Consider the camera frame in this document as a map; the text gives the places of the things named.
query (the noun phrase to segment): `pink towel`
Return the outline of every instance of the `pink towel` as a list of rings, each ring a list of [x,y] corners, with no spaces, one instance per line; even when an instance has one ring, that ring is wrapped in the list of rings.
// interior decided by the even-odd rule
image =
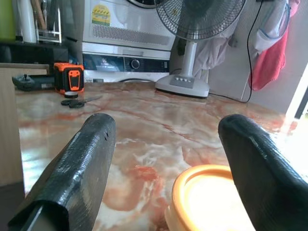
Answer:
[[[299,0],[290,0],[291,16],[298,8]],[[261,90],[267,84],[278,79],[281,69],[285,65],[285,48],[288,40],[288,30],[284,36],[271,48],[262,52],[253,69],[252,89]]]

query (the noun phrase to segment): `washing machine control panel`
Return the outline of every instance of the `washing machine control panel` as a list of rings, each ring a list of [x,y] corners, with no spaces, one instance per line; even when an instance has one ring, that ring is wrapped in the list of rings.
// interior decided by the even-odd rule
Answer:
[[[169,72],[169,60],[83,54],[85,70],[104,72]]]

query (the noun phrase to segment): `energy label sticker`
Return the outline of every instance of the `energy label sticker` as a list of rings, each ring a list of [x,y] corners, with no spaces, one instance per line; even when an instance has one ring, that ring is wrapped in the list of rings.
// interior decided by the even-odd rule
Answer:
[[[92,23],[110,26],[110,12],[104,5],[96,5],[92,11]]]

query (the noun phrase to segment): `washing machine knob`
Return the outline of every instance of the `washing machine knob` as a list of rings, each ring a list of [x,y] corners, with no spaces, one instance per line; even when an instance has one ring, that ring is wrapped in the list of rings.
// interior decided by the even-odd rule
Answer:
[[[140,67],[140,62],[137,59],[133,59],[130,63],[131,68],[138,69]]]

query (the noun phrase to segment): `orange bowl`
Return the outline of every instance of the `orange bowl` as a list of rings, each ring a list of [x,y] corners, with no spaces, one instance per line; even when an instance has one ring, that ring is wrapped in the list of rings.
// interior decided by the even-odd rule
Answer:
[[[165,217],[170,231],[255,230],[226,166],[196,166],[180,174]]]

